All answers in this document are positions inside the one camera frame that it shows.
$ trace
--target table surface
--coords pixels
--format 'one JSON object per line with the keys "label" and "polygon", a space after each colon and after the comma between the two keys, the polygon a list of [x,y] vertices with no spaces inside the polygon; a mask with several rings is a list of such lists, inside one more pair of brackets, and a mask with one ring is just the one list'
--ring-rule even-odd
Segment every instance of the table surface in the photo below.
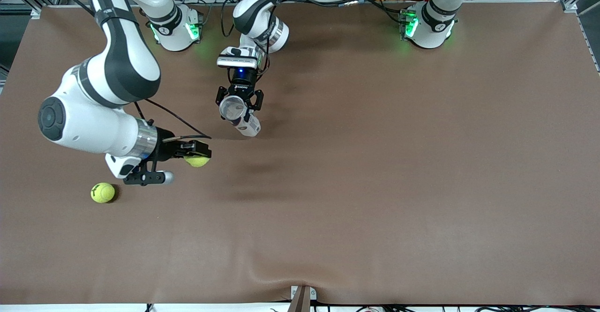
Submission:
{"label": "table surface", "polygon": [[213,159],[167,161],[174,184],[105,205],[89,195],[116,182],[104,157],[36,118],[105,37],[79,8],[29,23],[0,96],[0,302],[279,301],[309,284],[332,304],[600,305],[600,78],[574,15],[469,3],[423,50],[373,6],[282,5],[291,38],[257,86],[253,139],[214,105],[217,55],[237,44],[218,15],[179,53],[142,30],[154,99],[214,137]]}

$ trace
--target robotic arm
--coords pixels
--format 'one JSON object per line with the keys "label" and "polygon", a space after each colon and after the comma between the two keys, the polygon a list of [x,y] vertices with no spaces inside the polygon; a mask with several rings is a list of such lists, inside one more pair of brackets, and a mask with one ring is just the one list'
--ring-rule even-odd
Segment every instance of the robotic arm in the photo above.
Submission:
{"label": "robotic arm", "polygon": [[150,20],[154,37],[165,49],[181,51],[199,41],[202,15],[173,0],[134,0]]}
{"label": "robotic arm", "polygon": [[[39,108],[39,129],[61,146],[105,153],[113,175],[126,184],[171,183],[173,174],[156,171],[157,162],[210,158],[208,145],[180,141],[171,131],[123,111],[124,105],[156,93],[160,69],[127,0],[90,1],[107,46],[63,75],[58,90]],[[152,171],[146,168],[150,161]]]}
{"label": "robotic arm", "polygon": [[464,0],[428,0],[403,11],[404,38],[424,49],[439,47],[450,37],[454,17]]}
{"label": "robotic arm", "polygon": [[[285,22],[272,15],[272,9],[284,0],[242,0],[233,11],[235,28],[242,33],[239,47],[227,47],[217,59],[219,67],[233,71],[229,88],[220,87],[216,103],[219,113],[243,135],[255,136],[261,130],[253,114],[262,105],[263,93],[255,90],[259,67],[268,53],[281,50],[289,37]],[[313,0],[320,3],[340,0]]]}

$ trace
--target yellow tennis ball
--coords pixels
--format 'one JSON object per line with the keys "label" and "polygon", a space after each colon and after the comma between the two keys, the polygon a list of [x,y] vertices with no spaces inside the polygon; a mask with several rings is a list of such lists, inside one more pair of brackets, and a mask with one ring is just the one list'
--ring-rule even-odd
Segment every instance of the yellow tennis ball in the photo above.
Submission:
{"label": "yellow tennis ball", "polygon": [[205,156],[184,156],[184,160],[194,168],[200,168],[210,160],[210,157]]}
{"label": "yellow tennis ball", "polygon": [[91,191],[92,199],[98,203],[107,203],[114,197],[114,187],[110,183],[96,184]]}

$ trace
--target green light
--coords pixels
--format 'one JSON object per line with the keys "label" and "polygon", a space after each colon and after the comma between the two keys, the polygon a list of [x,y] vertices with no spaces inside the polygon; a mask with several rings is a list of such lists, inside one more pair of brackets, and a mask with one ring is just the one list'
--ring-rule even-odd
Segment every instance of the green light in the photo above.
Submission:
{"label": "green light", "polygon": [[412,37],[418,25],[419,19],[417,17],[413,17],[413,20],[406,25],[406,36]]}
{"label": "green light", "polygon": [[186,23],[186,29],[188,30],[189,36],[193,40],[198,39],[198,37],[200,36],[197,25],[195,25],[195,24],[190,25],[190,24]]}
{"label": "green light", "polygon": [[156,34],[156,29],[154,28],[154,25],[150,24],[150,28],[152,29],[152,33],[154,34],[154,39],[156,39],[156,41],[159,41],[158,35]]}

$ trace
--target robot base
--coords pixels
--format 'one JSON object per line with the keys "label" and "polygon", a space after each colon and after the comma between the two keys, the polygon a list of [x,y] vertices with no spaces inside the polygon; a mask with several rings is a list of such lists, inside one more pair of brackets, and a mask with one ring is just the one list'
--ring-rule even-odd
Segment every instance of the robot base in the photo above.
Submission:
{"label": "robot base", "polygon": [[400,20],[400,35],[402,40],[410,40],[414,45],[423,49],[435,49],[441,46],[452,31],[454,21],[449,26],[441,24],[444,29],[441,32],[436,32],[431,29],[431,26],[423,22],[421,11],[426,2],[419,2],[401,11]]}
{"label": "robot base", "polygon": [[181,22],[170,35],[163,35],[151,26],[157,44],[172,52],[185,50],[193,43],[199,44],[202,38],[204,16],[186,5],[178,5],[178,7],[182,12]]}

